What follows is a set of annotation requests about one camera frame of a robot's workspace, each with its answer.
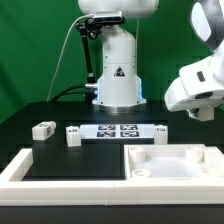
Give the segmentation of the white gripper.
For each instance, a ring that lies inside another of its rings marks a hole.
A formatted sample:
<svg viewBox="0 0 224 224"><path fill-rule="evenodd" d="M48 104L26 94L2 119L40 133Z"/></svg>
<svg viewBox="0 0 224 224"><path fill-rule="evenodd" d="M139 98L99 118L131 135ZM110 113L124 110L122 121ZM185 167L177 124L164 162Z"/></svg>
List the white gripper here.
<svg viewBox="0 0 224 224"><path fill-rule="evenodd" d="M171 112L187 111L190 118L213 120L214 109L224 104L224 57L212 55L182 67L165 93Z"/></svg>

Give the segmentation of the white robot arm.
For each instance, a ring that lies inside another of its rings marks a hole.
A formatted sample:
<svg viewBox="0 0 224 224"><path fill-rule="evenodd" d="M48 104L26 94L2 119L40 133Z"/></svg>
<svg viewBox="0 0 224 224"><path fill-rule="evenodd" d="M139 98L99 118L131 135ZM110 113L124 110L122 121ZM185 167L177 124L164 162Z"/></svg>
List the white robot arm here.
<svg viewBox="0 0 224 224"><path fill-rule="evenodd" d="M78 0L88 17L87 33L103 37L103 74L93 104L114 112L142 105L141 79L136 71L135 38L119 25L127 18L153 15L159 0ZM224 0L194 0L190 21L212 55L180 69L165 93L169 111L187 111L199 121L214 118L224 104Z"/></svg>

